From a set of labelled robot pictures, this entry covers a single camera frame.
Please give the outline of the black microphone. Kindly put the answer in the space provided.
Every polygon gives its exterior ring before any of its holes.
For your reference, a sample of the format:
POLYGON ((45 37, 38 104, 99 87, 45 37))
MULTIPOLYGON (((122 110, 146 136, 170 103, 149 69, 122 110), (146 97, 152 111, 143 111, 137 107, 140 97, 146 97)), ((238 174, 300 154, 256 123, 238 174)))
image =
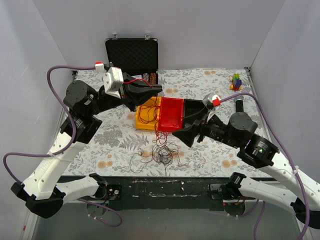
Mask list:
POLYGON ((244 112, 244 97, 242 95, 235 97, 234 103, 235 103, 235 111, 237 113, 243 113, 244 112))

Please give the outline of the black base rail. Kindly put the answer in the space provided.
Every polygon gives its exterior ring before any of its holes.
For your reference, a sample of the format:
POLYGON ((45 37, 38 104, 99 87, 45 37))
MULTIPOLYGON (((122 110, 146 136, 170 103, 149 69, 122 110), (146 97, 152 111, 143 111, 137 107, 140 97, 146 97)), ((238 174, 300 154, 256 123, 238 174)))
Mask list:
POLYGON ((208 209, 222 211, 223 201, 212 199, 210 186, 227 183, 227 177, 121 177, 105 176, 120 186, 120 199, 108 206, 122 210, 208 209))

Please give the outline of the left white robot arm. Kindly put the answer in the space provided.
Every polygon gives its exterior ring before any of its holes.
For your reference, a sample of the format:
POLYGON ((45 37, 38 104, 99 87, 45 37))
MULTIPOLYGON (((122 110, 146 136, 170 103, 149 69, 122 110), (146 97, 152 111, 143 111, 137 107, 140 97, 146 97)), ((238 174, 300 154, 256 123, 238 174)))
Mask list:
POLYGON ((126 73, 121 76, 124 81, 114 93, 107 92, 103 86, 96 91, 81 80, 75 80, 67 87, 63 102, 68 118, 60 127, 51 149, 28 178, 16 181, 11 187, 32 213, 47 219, 68 202, 86 196, 101 200, 107 195, 108 184, 96 173, 70 182, 58 181, 101 126, 102 121, 96 115, 122 105, 134 112, 137 106, 163 90, 160 84, 146 83, 126 73))

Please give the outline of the black plastic bin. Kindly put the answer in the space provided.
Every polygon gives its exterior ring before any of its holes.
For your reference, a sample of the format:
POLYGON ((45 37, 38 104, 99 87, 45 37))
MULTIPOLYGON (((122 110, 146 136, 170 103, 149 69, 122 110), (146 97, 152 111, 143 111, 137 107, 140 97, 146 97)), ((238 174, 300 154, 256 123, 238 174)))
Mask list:
POLYGON ((208 113, 208 109, 205 107, 202 100, 184 99, 183 109, 183 127, 191 125, 195 120, 200 120, 208 113))

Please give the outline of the black poker chip case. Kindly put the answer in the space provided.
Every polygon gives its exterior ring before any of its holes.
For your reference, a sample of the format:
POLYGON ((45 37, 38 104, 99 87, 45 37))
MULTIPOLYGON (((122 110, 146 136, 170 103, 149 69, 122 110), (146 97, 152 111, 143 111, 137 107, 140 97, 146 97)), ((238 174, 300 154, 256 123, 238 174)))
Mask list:
POLYGON ((148 75, 152 84, 158 83, 159 54, 156 38, 107 38, 108 61, 130 76, 148 75))

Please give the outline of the floral table mat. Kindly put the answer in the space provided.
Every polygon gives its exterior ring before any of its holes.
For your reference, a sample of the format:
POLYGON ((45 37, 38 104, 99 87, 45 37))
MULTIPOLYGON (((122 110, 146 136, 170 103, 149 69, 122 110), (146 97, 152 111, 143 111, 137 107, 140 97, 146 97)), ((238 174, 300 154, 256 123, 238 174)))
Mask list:
MULTIPOLYGON (((242 91, 252 94, 252 82, 244 69, 180 69, 159 70, 161 95, 168 98, 202 100, 215 93, 231 96, 230 77, 239 74, 242 91)), ((90 143, 78 153, 64 171, 67 176, 97 173, 101 176, 142 177, 229 177, 234 172, 251 178, 264 178, 265 173, 247 165, 237 157, 237 150, 206 137, 201 143, 187 147, 176 137, 167 137, 174 151, 168 165, 151 158, 156 135, 137 130, 135 113, 119 106, 98 115, 102 125, 90 143)))

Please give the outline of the colourful toy block figure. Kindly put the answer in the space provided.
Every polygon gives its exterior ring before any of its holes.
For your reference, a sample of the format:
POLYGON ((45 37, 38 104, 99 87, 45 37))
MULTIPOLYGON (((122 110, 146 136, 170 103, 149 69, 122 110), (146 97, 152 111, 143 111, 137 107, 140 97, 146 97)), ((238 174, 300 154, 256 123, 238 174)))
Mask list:
POLYGON ((233 74, 230 77, 230 90, 239 91, 242 88, 242 80, 240 79, 240 75, 238 73, 233 74))

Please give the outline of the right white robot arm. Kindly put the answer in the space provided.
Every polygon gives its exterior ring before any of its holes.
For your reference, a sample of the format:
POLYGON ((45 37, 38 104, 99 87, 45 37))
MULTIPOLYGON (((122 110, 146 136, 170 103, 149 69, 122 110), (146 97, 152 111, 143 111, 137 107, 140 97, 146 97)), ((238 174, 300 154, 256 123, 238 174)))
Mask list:
POLYGON ((320 228, 320 185, 305 173, 292 169, 289 160, 266 138, 255 134, 258 125, 245 112, 231 115, 228 124, 218 116, 208 118, 198 112, 202 119, 173 132, 173 136, 191 147, 197 139, 205 137, 238 149, 237 157, 255 169, 264 172, 283 185, 282 188, 254 180, 242 173, 234 172, 227 183, 221 185, 213 194, 222 200, 239 197, 259 199, 276 205, 294 214, 313 229, 320 228))

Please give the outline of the yellow plastic bin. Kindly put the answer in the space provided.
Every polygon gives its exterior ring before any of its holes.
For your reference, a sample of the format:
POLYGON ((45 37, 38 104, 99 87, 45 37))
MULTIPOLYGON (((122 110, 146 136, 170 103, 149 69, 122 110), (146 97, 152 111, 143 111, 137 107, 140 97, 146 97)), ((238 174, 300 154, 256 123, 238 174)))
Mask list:
POLYGON ((162 97, 154 96, 137 107, 135 128, 143 131, 155 131, 160 117, 162 97))

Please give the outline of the red plastic bin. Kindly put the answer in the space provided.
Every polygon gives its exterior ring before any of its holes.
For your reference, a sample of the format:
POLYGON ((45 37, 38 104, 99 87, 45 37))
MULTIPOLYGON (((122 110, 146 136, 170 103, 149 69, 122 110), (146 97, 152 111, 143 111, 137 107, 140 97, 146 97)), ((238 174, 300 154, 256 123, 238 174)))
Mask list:
POLYGON ((159 110, 158 130, 175 132, 182 129, 184 100, 182 98, 162 97, 159 110))

